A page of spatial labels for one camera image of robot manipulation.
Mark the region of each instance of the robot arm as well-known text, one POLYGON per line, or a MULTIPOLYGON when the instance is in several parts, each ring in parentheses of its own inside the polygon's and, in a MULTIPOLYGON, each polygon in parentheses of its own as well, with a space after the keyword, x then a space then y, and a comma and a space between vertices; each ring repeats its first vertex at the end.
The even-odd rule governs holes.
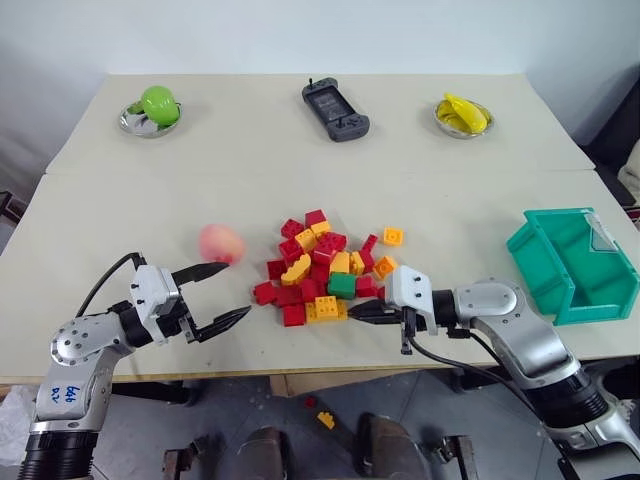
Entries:
POLYGON ((434 335, 445 327, 454 338, 461 329, 483 332, 563 454, 567 478, 640 474, 640 440, 605 399, 612 395, 592 382, 552 325, 529 308, 520 287, 491 278, 432 291, 425 274, 404 265, 387 277, 385 287, 384 304, 358 305, 350 316, 401 323, 404 354, 411 353, 416 331, 434 335))
POLYGON ((137 265, 128 301, 106 313, 82 315, 54 334, 52 358, 36 400, 19 479, 89 478, 93 448, 102 429, 118 361, 153 341, 162 345, 184 332, 188 343, 204 342, 235 325, 250 307, 232 310, 198 329, 180 285, 199 281, 226 268, 201 264, 171 274, 137 265))

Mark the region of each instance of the game controller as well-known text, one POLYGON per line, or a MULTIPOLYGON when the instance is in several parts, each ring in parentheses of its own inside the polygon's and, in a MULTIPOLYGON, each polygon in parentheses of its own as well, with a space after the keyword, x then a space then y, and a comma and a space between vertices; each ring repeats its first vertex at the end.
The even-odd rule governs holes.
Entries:
POLYGON ((369 117, 360 115, 338 90, 335 78, 323 78, 302 89, 302 98, 320 119, 329 138, 344 142, 363 137, 369 131, 369 117))

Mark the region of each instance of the pile of blocks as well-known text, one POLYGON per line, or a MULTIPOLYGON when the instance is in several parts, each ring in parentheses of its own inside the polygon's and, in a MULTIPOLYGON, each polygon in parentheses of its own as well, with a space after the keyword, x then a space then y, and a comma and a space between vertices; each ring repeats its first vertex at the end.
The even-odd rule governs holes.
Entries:
MULTIPOLYGON (((278 245, 282 258, 267 262, 269 281, 257 285, 253 294, 259 305, 282 309, 285 327, 343 321, 347 300, 384 298, 384 287, 376 280, 384 280, 397 265, 389 256, 374 260, 376 235, 369 235, 360 250, 348 252, 346 235, 332 231, 322 210, 305 214, 304 224, 287 220, 280 233, 285 238, 278 245)), ((402 245, 403 236, 402 230, 387 227, 383 243, 402 245)))

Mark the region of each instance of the white table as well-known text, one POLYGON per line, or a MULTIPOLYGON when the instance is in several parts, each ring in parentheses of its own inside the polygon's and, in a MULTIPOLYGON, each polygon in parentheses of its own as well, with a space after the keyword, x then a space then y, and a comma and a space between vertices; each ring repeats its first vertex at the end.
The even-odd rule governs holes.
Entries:
MULTIPOLYGON (((524 75, 340 75, 341 92, 371 119, 357 141, 331 142, 300 92, 309 75, 110 76, 49 173, 136 178, 278 173, 295 182, 310 172, 335 177, 395 173, 564 171, 593 168, 524 75), (120 131, 117 117, 153 84, 174 92, 181 124, 144 141, 120 131), (443 92, 493 113, 490 135, 454 141, 432 118, 443 92)), ((319 79, 323 75, 314 75, 319 79)))
MULTIPOLYGON (((198 262, 197 234, 210 222, 235 228, 248 254, 219 276, 185 286, 201 324, 251 302, 252 287, 266 278, 265 260, 276 255, 283 220, 315 208, 323 208, 334 229, 348 233, 356 247, 385 225, 404 228, 404 246, 378 245, 377 254, 391 253, 427 272, 436 289, 489 275, 522 283, 505 240, 524 223, 526 209, 593 206, 640 268, 638 232, 591 170, 462 175, 365 168, 357 178, 327 173, 329 178, 301 166, 288 178, 279 171, 173 176, 162 169, 139 178, 46 175, 0 256, 0 381, 37 381, 43 375, 52 333, 73 317, 117 258, 139 250, 149 262, 172 270, 198 262)), ((90 310, 126 299, 130 278, 130 267, 123 269, 90 310)), ((186 345, 176 337, 164 347, 149 345, 120 362, 117 379, 434 365, 400 355, 397 326, 349 320, 283 328, 278 313, 256 306, 232 330, 204 344, 186 345)), ((582 359, 640 354, 640 306, 628 320, 558 331, 582 359)), ((440 355, 490 361, 470 341, 426 334, 421 341, 440 355)))

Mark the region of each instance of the white wall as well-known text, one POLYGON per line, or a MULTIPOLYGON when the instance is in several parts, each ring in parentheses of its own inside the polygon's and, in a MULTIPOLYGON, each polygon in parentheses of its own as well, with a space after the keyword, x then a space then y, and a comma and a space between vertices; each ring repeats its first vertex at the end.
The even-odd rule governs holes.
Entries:
POLYGON ((0 186, 30 196, 106 72, 524 71, 586 142, 639 62, 638 0, 0 0, 0 186))

